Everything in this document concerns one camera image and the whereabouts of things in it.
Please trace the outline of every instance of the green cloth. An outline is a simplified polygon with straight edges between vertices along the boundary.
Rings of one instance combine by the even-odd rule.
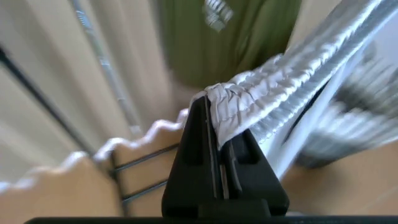
[[[233,12],[225,27],[206,23],[208,2],[225,3]],[[166,54],[173,75],[192,87],[227,82],[283,53],[300,0],[160,0]]]

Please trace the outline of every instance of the black horizontal bar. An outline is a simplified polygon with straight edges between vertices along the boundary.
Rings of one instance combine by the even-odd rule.
[[[154,185],[152,185],[152,186],[150,186],[150,187],[148,187],[148,188],[146,188],[144,190],[140,190],[138,192],[134,192],[134,193],[132,193],[132,194],[130,194],[128,196],[123,197],[122,202],[123,202],[123,204],[129,203],[130,201],[132,201],[132,200],[134,200],[134,199],[136,199],[138,197],[141,197],[141,196],[143,196],[143,195],[145,195],[145,194],[147,194],[147,193],[149,193],[149,192],[151,192],[153,190],[156,190],[156,189],[158,189],[161,186],[164,186],[166,184],[167,184],[167,179],[162,180],[162,181],[160,181],[160,182],[158,182],[158,183],[156,183],[156,184],[154,184]]]
[[[158,155],[163,154],[163,153],[165,153],[165,152],[169,152],[169,151],[171,151],[171,150],[173,150],[173,149],[176,149],[179,145],[180,145],[180,144],[177,143],[177,144],[174,144],[174,145],[171,145],[171,146],[167,146],[167,147],[164,148],[164,149],[158,150],[158,151],[153,152],[153,153],[151,153],[151,154],[149,154],[149,155],[146,155],[146,156],[144,156],[144,157],[135,159],[135,160],[133,160],[133,161],[131,161],[131,162],[128,162],[128,163],[126,163],[126,164],[122,164],[122,165],[120,165],[120,166],[117,166],[117,167],[114,168],[114,171],[115,171],[115,172],[119,172],[119,171],[122,171],[122,170],[124,170],[124,169],[130,168],[130,167],[132,167],[132,166],[134,166],[134,165],[137,165],[138,163],[147,161],[148,159],[152,159],[152,158],[155,157],[155,156],[158,156]]]

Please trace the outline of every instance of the wavy white edge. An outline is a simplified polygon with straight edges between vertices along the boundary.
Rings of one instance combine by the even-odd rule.
[[[303,43],[292,47],[285,55],[278,55],[253,71],[240,73],[227,83],[209,86],[195,95],[192,101],[203,95],[207,95],[211,101],[211,118],[218,144],[222,146],[286,101],[339,52],[346,40],[355,35],[382,2],[391,4],[391,10],[381,18],[376,18],[376,22],[373,21],[377,26],[371,27],[367,36],[355,43],[357,45],[341,60],[340,65],[343,65],[365,43],[365,38],[374,34],[396,12],[396,2],[342,1]],[[331,75],[324,75],[320,84],[325,83]],[[304,98],[310,98],[320,86],[316,86]]]
[[[109,153],[113,150],[116,150],[120,145],[126,146],[125,148],[128,148],[130,150],[137,150],[140,147],[145,146],[146,144],[156,141],[158,134],[162,129],[169,132],[181,130],[185,126],[187,116],[188,109],[184,109],[180,111],[180,114],[175,123],[167,120],[158,120],[153,123],[150,130],[148,130],[145,136],[135,141],[128,141],[123,138],[109,139],[105,143],[105,145],[101,147],[98,152],[93,156],[93,159],[96,162],[107,161]],[[23,175],[15,184],[1,182],[0,195],[6,194],[9,190],[12,189],[32,189],[44,177],[50,177],[54,179],[59,178],[60,176],[67,175],[76,166],[87,161],[90,161],[91,165],[95,165],[87,153],[83,151],[72,152],[58,167],[35,167],[26,172],[26,174]]]

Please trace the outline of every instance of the green garment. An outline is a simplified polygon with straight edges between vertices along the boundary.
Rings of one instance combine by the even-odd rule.
[[[224,24],[209,25],[206,9]],[[300,0],[160,0],[166,54],[178,81],[204,88],[227,82],[285,51]],[[225,15],[232,11],[228,21]]]

